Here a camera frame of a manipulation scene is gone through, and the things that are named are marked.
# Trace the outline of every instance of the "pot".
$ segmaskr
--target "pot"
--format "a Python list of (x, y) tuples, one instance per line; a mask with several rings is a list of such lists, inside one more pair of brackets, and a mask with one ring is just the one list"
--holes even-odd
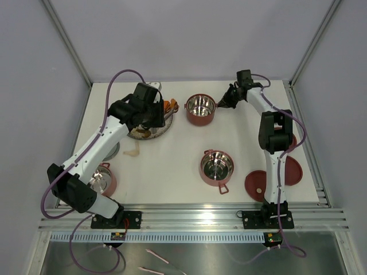
[(89, 181), (89, 185), (91, 189), (106, 197), (110, 197), (115, 192), (117, 180), (111, 172), (108, 162), (103, 162), (97, 167), (97, 170)]
[(231, 179), (235, 164), (232, 158), (219, 150), (207, 150), (200, 161), (200, 176), (211, 186), (218, 186), (221, 195), (229, 192), (226, 184)]
[(198, 93), (191, 96), (186, 104), (186, 116), (196, 126), (205, 126), (212, 122), (217, 104), (210, 96)]

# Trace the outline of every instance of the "cable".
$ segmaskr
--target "cable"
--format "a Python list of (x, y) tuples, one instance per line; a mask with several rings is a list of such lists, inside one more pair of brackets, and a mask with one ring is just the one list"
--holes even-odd
[(288, 242), (288, 240), (287, 240), (287, 238), (286, 238), (286, 236), (284, 235), (284, 231), (283, 231), (283, 228), (282, 228), (282, 221), (281, 221), (281, 219), (280, 219), (280, 196), (281, 196), (281, 193), (282, 193), (282, 191), (281, 191), (281, 184), (280, 184), (280, 165), (281, 165), (281, 163), (282, 163), (282, 157), (284, 157), (285, 156), (285, 154), (287, 154), (287, 153), (290, 153), (290, 152), (292, 152), (294, 149), (296, 149), (297, 147), (299, 147), (299, 146), (301, 146), (303, 143), (304, 143), (304, 141), (306, 140), (306, 138), (307, 138), (307, 131), (306, 131), (306, 127), (304, 126), (304, 124), (300, 121), (300, 120), (298, 120), (297, 118), (295, 118), (293, 115), (291, 115), (291, 114), (289, 114), (289, 113), (287, 113), (287, 112), (285, 112), (285, 111), (283, 111), (283, 110), (281, 110), (281, 109), (279, 109), (279, 108), (277, 108), (276, 106), (274, 106), (270, 101), (269, 101), (269, 99), (267, 99), (266, 98), (266, 96), (264, 95), (264, 89), (266, 89), (266, 88), (269, 88), (270, 87), (270, 85), (271, 85), (271, 82), (270, 82), (270, 79), (268, 79), (267, 77), (265, 77), (265, 76), (262, 76), (262, 75), (260, 75), (260, 74), (251, 74), (252, 76), (258, 76), (258, 77), (262, 77), (262, 78), (264, 78), (265, 80), (267, 80), (268, 81), (268, 85), (266, 85), (266, 86), (264, 86), (264, 87), (262, 87), (261, 88), (261, 96), (262, 96), (262, 98), (266, 101), (266, 103), (267, 104), (269, 104), (270, 105), (270, 107), (271, 108), (273, 108), (274, 110), (276, 110), (276, 111), (278, 111), (278, 112), (280, 112), (280, 113), (282, 113), (282, 114), (284, 114), (285, 116), (288, 116), (288, 117), (290, 117), (292, 120), (294, 120), (295, 122), (297, 122), (300, 126), (301, 126), (301, 128), (302, 128), (302, 131), (303, 131), (303, 137), (302, 137), (302, 140), (298, 143), (298, 144), (296, 144), (296, 146), (294, 146), (294, 147), (292, 147), (292, 148), (290, 148), (290, 149), (288, 149), (287, 151), (284, 151), (281, 155), (280, 155), (280, 157), (279, 157), (279, 160), (278, 160), (278, 224), (279, 224), (279, 231), (280, 231), (280, 234), (282, 235), (282, 237), (283, 237), (283, 240), (284, 240), (284, 243), (286, 244), (286, 247), (290, 250), (290, 252), (292, 252), (295, 256), (297, 256), (297, 257), (300, 257), (300, 258), (306, 258), (307, 257), (307, 253), (302, 249), (302, 248), (300, 248), (300, 247), (297, 247), (297, 246), (293, 246), (293, 245), (290, 245), (289, 244), (289, 242)]
[(127, 72), (131, 72), (131, 73), (135, 73), (137, 74), (140, 79), (142, 80), (143, 83), (145, 83), (144, 78), (142, 77), (142, 75), (140, 73), (138, 73), (135, 70), (131, 70), (131, 69), (126, 69), (126, 70), (121, 70), (120, 72), (118, 72), (117, 74), (115, 74), (113, 76), (113, 78), (111, 79), (108, 88), (107, 88), (107, 93), (106, 93), (106, 104), (104, 107), (104, 115), (103, 115), (103, 122), (101, 125), (101, 128), (99, 130), (99, 133), (97, 133), (97, 135), (94, 137), (94, 139), (92, 140), (92, 142), (86, 147), (86, 149), (75, 159), (74, 163), (70, 164), (59, 176), (56, 177), (55, 180), (52, 181), (52, 183), (47, 187), (47, 189), (45, 190), (44, 194), (42, 195), (42, 199), (41, 199), (41, 212), (43, 214), (43, 216), (45, 216), (47, 219), (59, 219), (62, 218), (68, 214), (70, 214), (71, 212), (74, 212), (74, 209), (71, 209), (61, 215), (58, 216), (51, 216), (49, 215), (46, 210), (45, 210), (45, 201), (46, 201), (46, 197), (48, 195), (48, 193), (50, 193), (51, 189), (53, 188), (53, 186), (55, 186), (55, 184), (67, 173), (71, 170), (71, 168), (73, 168), (75, 166), (75, 164), (77, 164), (84, 155), (86, 155), (86, 153), (93, 147), (93, 145), (97, 142), (98, 138), (101, 136), (104, 127), (106, 126), (106, 122), (107, 122), (107, 112), (108, 112), (108, 99), (110, 98), (110, 91), (111, 91), (111, 87), (112, 84), (114, 83), (114, 81), (116, 80), (116, 78), (122, 74), (122, 73), (127, 73)]
[(117, 261), (116, 261), (116, 264), (113, 268), (111, 268), (110, 270), (108, 271), (93, 271), (93, 270), (90, 270), (90, 269), (87, 269), (85, 267), (83, 267), (82, 265), (80, 265), (80, 263), (78, 263), (76, 257), (74, 256), (73, 254), (73, 249), (72, 249), (72, 240), (74, 238), (74, 234), (75, 234), (75, 231), (78, 229), (78, 227), (84, 222), (86, 221), (87, 219), (89, 219), (92, 215), (89, 215), (89, 216), (86, 216), (84, 219), (82, 219), (74, 228), (73, 232), (71, 233), (70, 235), (70, 239), (69, 239), (69, 252), (70, 252), (70, 256), (71, 256), (71, 259), (73, 259), (73, 262), (74, 264), (80, 268), (81, 270), (83, 271), (86, 271), (86, 272), (89, 272), (89, 273), (92, 273), (92, 274), (110, 274), (112, 273), (120, 264), (120, 251), (116, 248), (114, 248), (113, 246), (110, 246), (110, 249), (112, 249), (114, 252), (116, 252), (116, 255), (117, 255)]

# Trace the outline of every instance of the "robotic arm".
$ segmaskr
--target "robotic arm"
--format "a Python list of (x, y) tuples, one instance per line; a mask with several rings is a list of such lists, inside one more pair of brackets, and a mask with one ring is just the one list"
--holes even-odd
[(237, 86), (229, 85), (229, 89), (218, 103), (218, 107), (236, 108), (239, 101), (250, 103), (261, 116), (259, 129), (259, 145), (264, 150), (266, 159), (267, 184), (264, 202), (260, 213), (268, 227), (277, 223), (278, 192), (280, 193), (280, 216), (291, 215), (288, 211), (286, 193), (284, 191), (286, 155), (280, 165), (280, 184), (278, 185), (278, 159), (287, 151), (292, 143), (292, 120), (284, 114), (274, 111), (261, 96), (263, 86), (253, 82), (250, 70), (237, 72)]
[[(97, 166), (119, 140), (133, 128), (142, 125), (145, 128), (163, 127), (163, 99), (158, 87), (139, 83), (133, 94), (114, 102), (108, 109), (104, 129), (97, 129), (84, 146), (61, 166), (52, 164), (47, 175), (50, 183), (66, 167), (74, 166), (56, 183), (52, 193), (80, 213), (92, 212), (103, 220), (107, 227), (117, 227), (123, 219), (124, 207), (111, 198), (102, 196), (89, 188), (87, 184)], [(93, 147), (76, 163), (76, 159), (90, 147), (93, 139), (100, 135)]]

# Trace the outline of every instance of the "wall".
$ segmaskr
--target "wall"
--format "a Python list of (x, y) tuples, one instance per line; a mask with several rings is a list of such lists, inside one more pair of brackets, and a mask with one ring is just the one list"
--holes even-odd
[(103, 82), (126, 68), (148, 80), (226, 80), (240, 69), (290, 79), (331, 0), (52, 3), (90, 77)]
[(367, 271), (367, 2), (344, 1), (296, 83), (335, 207), (345, 209)]
[(0, 6), (0, 270), (22, 274), (46, 169), (71, 153), (88, 89), (39, 1)]

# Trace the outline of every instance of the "white table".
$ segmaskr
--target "white table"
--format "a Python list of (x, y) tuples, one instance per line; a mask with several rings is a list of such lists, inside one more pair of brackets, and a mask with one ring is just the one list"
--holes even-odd
[[(254, 170), (265, 170), (264, 153), (257, 135), (260, 116), (241, 101), (236, 109), (219, 108), (207, 126), (196, 127), (186, 119), (184, 103), (196, 93), (206, 93), (218, 102), (227, 91), (229, 81), (162, 82), (165, 100), (175, 98), (180, 109), (172, 126), (161, 137), (139, 141), (140, 155), (133, 158), (123, 151), (133, 150), (135, 140), (121, 140), (119, 153), (109, 162), (118, 187), (112, 196), (122, 204), (162, 203), (254, 203), (244, 188), (245, 177)], [(100, 125), (108, 83), (95, 83), (85, 111), (77, 151)], [(136, 83), (114, 83), (110, 103), (133, 93)], [(266, 89), (268, 98), (282, 109), (290, 108), (282, 81), (272, 81)], [(297, 141), (300, 136), (294, 124)], [(227, 152), (235, 162), (235, 170), (227, 184), (229, 193), (220, 195), (218, 187), (202, 181), (199, 162), (207, 149)], [(295, 186), (287, 186), (288, 202), (317, 203), (318, 196), (303, 148), (290, 153), (303, 169), (303, 178)]]

